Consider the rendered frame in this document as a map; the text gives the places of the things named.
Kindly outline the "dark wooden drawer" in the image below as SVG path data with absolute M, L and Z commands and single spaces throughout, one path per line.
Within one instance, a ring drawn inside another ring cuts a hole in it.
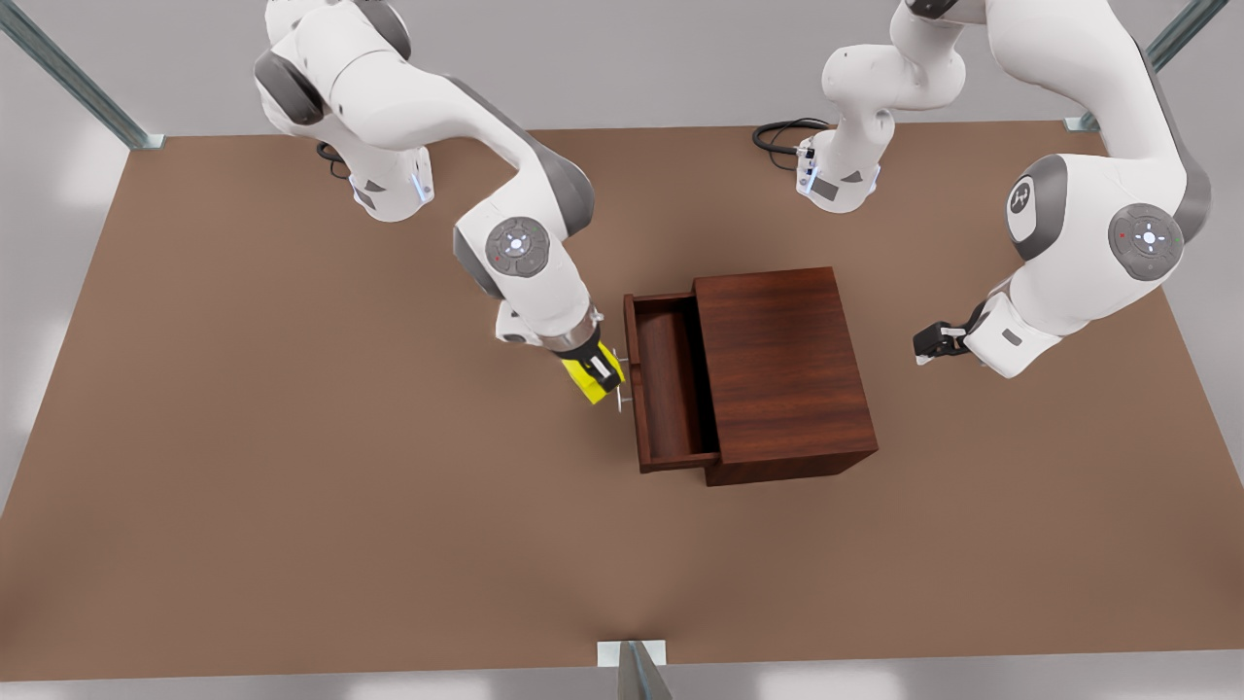
M 702 315 L 694 293 L 624 296 L 639 472 L 719 464 Z

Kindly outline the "dark wooden cabinet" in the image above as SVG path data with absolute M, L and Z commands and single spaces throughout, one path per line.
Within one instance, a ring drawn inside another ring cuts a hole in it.
M 710 486 L 845 472 L 880 443 L 835 271 L 693 283 L 719 460 Z

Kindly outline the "silver frame post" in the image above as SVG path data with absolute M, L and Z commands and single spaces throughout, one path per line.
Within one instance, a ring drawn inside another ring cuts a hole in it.
M 165 143 L 164 134 L 154 134 L 141 127 L 119 103 L 114 102 L 88 75 L 70 58 L 63 48 L 37 26 L 14 0 L 0 0 L 0 30 L 17 48 L 22 48 L 34 62 L 57 80 L 58 85 L 95 116 L 129 150 L 159 150 Z
M 1187 0 L 1146 48 L 1154 71 L 1164 68 L 1229 2 L 1230 0 Z
M 666 665 L 667 642 L 597 643 L 597 666 L 617 670 L 618 700 L 673 700 Z

